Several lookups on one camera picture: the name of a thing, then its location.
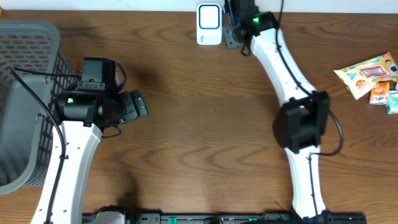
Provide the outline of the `orange tissue pack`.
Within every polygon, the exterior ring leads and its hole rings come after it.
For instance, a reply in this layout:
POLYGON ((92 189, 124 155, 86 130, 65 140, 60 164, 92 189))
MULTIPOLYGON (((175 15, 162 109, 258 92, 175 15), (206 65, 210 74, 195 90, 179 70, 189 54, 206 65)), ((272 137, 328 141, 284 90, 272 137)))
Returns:
POLYGON ((369 103, 371 105, 386 105, 389 100, 390 86, 388 82, 379 82, 371 90, 369 103))

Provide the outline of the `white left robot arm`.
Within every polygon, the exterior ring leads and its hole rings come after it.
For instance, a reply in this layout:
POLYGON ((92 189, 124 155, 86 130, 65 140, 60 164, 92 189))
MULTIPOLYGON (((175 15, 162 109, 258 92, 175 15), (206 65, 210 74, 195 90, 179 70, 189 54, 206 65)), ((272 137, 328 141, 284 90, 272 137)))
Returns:
POLYGON ((103 131, 147 114, 140 90, 61 92, 49 168, 32 223, 82 223, 88 174, 103 131))

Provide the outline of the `green tissue pack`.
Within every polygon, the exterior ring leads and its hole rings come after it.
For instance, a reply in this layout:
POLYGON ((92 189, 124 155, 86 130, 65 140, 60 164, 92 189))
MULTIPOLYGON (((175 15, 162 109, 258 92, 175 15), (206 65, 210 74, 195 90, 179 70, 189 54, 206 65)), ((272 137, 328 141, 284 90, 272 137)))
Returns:
POLYGON ((386 111, 388 114, 397 114, 398 110, 398 91, 397 91, 397 86, 395 90, 391 90, 388 95, 388 102, 386 105, 386 111))

